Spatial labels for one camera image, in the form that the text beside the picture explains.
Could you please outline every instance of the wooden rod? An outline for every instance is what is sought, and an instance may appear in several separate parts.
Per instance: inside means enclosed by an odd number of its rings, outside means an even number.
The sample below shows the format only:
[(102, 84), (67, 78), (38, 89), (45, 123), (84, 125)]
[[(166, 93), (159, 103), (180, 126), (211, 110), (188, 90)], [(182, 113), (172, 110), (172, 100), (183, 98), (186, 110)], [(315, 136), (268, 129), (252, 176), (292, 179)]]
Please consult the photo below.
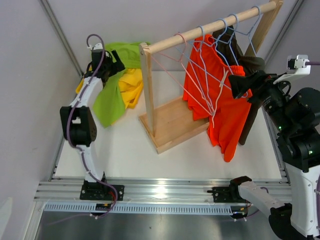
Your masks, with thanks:
[[(261, 14), (267, 13), (269, 11), (274, 10), (276, 8), (276, 6), (277, 6), (277, 4), (274, 1), (270, 1), (266, 4), (259, 6), (260, 12), (261, 12)], [(243, 12), (238, 13), (236, 16), (238, 17), (238, 21), (242, 22), (244, 20), (253, 18), (258, 15), (259, 15), (259, 10), (256, 7), (253, 7), (247, 11), (243, 11)], [(237, 23), (237, 19), (233, 15), (224, 18), (224, 20), (226, 21), (228, 26), (231, 26), (231, 25)], [(204, 34), (212, 33), (212, 32), (215, 32), (215, 31), (223, 29), (223, 28), (225, 28), (225, 23), (221, 20), (217, 20), (217, 21), (214, 21), (212, 23), (209, 23), (209, 24), (206, 24), (203, 26)], [(186, 41), (196, 39), (196, 38), (203, 35), (200, 27), (194, 28), (190, 31), (186, 31), (181, 34)], [(149, 51), (150, 51), (150, 54), (155, 54), (160, 51), (172, 48), (174, 46), (177, 46), (177, 45), (183, 44), (183, 43), (184, 43), (184, 40), (182, 39), (182, 37), (179, 35), (175, 35), (175, 36), (169, 37), (165, 40), (158, 41), (154, 44), (149, 45)]]
[(142, 80), (144, 85), (144, 99), (147, 116), (148, 130), (152, 136), (155, 135), (155, 108), (154, 108), (154, 94), (152, 87), (152, 63), (149, 46), (143, 42), (139, 45), (140, 62)]
[(273, 1), (276, 3), (276, 7), (274, 10), (267, 12), (266, 14), (263, 14), (258, 27), (256, 28), (254, 35), (252, 37), (252, 45), (254, 47), (254, 50), (252, 49), (251, 44), (249, 44), (248, 48), (245, 51), (245, 56), (255, 56), (255, 53), (257, 53), (262, 45), (262, 43), (265, 40), (265, 37), (267, 36), (272, 23), (276, 19), (278, 12), (281, 9), (281, 6), (284, 4), (283, 0), (270, 0), (270, 2)]

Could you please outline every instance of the wooden base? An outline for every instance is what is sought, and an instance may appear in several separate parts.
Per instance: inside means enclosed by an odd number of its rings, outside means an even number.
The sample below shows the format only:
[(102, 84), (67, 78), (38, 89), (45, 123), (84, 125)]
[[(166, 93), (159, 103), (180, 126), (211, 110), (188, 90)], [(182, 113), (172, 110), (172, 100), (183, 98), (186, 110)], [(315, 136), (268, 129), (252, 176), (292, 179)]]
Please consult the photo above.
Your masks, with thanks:
[(158, 154), (202, 133), (209, 126), (209, 119), (193, 120), (192, 111), (182, 96), (154, 109), (154, 136), (148, 127), (147, 114), (139, 116), (146, 133)]

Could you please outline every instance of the perforated metal strip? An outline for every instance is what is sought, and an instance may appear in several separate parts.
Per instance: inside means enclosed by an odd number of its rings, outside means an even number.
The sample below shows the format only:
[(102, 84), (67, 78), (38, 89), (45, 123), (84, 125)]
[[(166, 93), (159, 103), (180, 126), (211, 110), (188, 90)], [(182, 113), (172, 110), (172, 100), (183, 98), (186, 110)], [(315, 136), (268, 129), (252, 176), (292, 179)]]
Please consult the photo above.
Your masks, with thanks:
[[(96, 203), (49, 202), (45, 211), (103, 213), (96, 210)], [(232, 215), (230, 206), (220, 205), (169, 205), (117, 203), (112, 213), (124, 214), (180, 214), (180, 215)]]

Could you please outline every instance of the red shirt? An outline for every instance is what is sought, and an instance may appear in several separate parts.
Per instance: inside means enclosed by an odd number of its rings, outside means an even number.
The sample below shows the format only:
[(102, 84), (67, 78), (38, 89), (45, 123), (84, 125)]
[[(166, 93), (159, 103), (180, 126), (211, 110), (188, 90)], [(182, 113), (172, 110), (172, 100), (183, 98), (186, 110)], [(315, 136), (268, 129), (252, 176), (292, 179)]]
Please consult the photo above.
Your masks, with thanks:
[[(195, 41), (201, 41), (202, 39), (203, 37), (198, 37), (195, 39)], [(207, 34), (204, 38), (204, 42), (209, 45), (212, 45), (214, 41), (214, 38), (210, 34)], [(197, 50), (200, 48), (200, 46), (200, 42), (194, 43), (194, 47)], [(190, 59), (204, 69), (204, 64), (200, 58), (200, 51), (196, 51), (195, 48), (193, 48), (191, 51)], [(203, 43), (201, 47), (201, 56), (205, 63), (206, 71), (212, 76), (216, 77), (218, 80), (221, 81), (224, 77), (224, 72), (228, 71), (224, 84), (229, 87), (230, 82), (228, 77), (230, 74), (238, 76), (245, 75), (242, 66), (233, 65), (228, 67), (226, 64), (224, 64), (219, 57), (220, 55), (218, 55), (215, 50), (215, 45), (210, 47)], [(204, 96), (208, 99), (206, 73), (201, 68), (189, 61), (186, 69), (198, 87), (201, 86)], [(206, 112), (192, 97), (190, 97), (186, 91), (183, 93), (183, 100), (188, 102), (188, 107), (193, 112), (194, 121), (209, 117), (209, 128), (207, 133), (211, 144), (213, 146), (219, 145), (221, 147), (221, 153), (224, 154), (224, 161), (230, 162), (235, 155), (238, 140), (246, 122), (251, 104), (247, 102), (246, 98), (234, 99), (231, 90), (223, 86), (222, 93), (217, 102), (217, 109), (215, 109), (216, 99), (221, 88), (220, 82), (214, 79), (212, 76), (207, 74), (209, 97), (211, 99), (213, 109), (216, 110), (213, 120), (212, 117), (210, 117), (210, 114)], [(191, 95), (193, 95), (202, 106), (211, 112), (211, 109), (208, 108), (206, 101), (202, 99), (201, 92), (196, 88), (195, 84), (187, 74), (185, 75), (184, 88)]]

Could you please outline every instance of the green cloth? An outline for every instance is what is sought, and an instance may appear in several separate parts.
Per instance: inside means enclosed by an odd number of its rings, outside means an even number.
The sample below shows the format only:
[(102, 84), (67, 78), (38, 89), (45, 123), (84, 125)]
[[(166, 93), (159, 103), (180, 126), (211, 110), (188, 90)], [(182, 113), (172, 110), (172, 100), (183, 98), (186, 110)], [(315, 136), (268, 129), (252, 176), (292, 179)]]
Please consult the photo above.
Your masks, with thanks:
[(111, 53), (112, 50), (116, 50), (119, 58), (123, 62), (126, 69), (140, 69), (140, 52), (139, 44), (141, 42), (112, 42), (106, 44), (105, 50)]
[[(113, 42), (106, 44), (105, 50), (110, 53), (112, 50), (116, 50), (125, 68), (140, 69), (139, 44), (140, 42)], [(109, 77), (93, 104), (93, 111), (104, 128), (113, 124), (125, 113), (126, 106), (122, 99), (118, 84), (119, 79), (124, 73), (125, 70)]]

